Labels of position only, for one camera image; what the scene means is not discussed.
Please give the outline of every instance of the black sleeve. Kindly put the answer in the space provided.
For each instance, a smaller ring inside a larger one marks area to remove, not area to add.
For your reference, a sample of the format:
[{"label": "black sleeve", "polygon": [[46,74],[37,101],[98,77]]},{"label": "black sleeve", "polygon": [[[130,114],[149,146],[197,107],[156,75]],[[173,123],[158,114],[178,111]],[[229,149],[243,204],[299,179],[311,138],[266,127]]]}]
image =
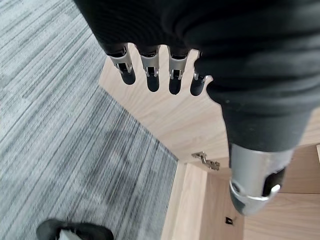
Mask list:
[{"label": "black sleeve", "polygon": [[103,44],[201,50],[229,143],[295,147],[320,104],[319,0],[76,0]]}]

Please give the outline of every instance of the robotic hand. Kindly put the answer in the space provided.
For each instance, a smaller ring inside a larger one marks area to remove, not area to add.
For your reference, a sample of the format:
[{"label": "robotic hand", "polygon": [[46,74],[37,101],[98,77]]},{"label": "robotic hand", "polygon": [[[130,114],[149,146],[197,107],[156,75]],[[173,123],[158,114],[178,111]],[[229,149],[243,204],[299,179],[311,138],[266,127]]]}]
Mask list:
[{"label": "robotic hand", "polygon": [[172,94],[189,49],[191,93],[206,88],[221,105],[229,144],[230,194],[244,215],[280,190],[286,167],[320,103],[320,1],[75,0],[127,84],[135,82],[126,43],[141,55],[151,91],[159,88],[158,46],[170,50]]}]

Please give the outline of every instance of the wooden cabinet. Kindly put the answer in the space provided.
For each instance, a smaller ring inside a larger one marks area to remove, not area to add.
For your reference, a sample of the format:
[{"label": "wooden cabinet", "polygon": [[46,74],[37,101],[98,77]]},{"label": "wooden cabinet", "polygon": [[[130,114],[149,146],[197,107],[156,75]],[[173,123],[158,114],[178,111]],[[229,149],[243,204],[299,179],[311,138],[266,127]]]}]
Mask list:
[{"label": "wooden cabinet", "polygon": [[[99,84],[179,160],[163,240],[320,239],[320,163],[316,147],[320,143],[320,109],[314,111],[287,169],[282,193],[261,213],[244,218],[236,212],[229,196],[228,146],[220,106],[209,99],[205,90],[200,96],[190,94],[197,52],[190,52],[181,91],[172,95],[167,48],[161,46],[159,50],[157,92],[148,90],[140,55],[133,44],[129,44],[129,50],[136,82],[124,84],[107,58]],[[220,171],[210,170],[191,156],[200,151],[218,161]],[[226,217],[234,224],[226,224]]]}]

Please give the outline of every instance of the shoe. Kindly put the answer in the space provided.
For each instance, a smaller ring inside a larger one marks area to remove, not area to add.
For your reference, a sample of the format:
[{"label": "shoe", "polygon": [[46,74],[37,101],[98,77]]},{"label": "shoe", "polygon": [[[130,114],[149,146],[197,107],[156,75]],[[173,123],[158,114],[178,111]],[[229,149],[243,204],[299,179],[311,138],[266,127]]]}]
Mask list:
[{"label": "shoe", "polygon": [[69,230],[83,240],[114,240],[108,228],[87,222],[68,222],[48,219],[36,229],[38,240],[58,240],[61,230]]}]

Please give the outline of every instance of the striped carpet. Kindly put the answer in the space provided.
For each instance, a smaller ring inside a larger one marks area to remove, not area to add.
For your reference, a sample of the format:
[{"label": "striped carpet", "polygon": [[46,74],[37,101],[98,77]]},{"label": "striped carpet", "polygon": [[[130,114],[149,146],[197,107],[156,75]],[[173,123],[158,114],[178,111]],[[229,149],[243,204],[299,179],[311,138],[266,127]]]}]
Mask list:
[{"label": "striped carpet", "polygon": [[176,158],[98,87],[106,56],[75,5],[1,0],[0,19],[0,239],[49,217],[160,239]]}]

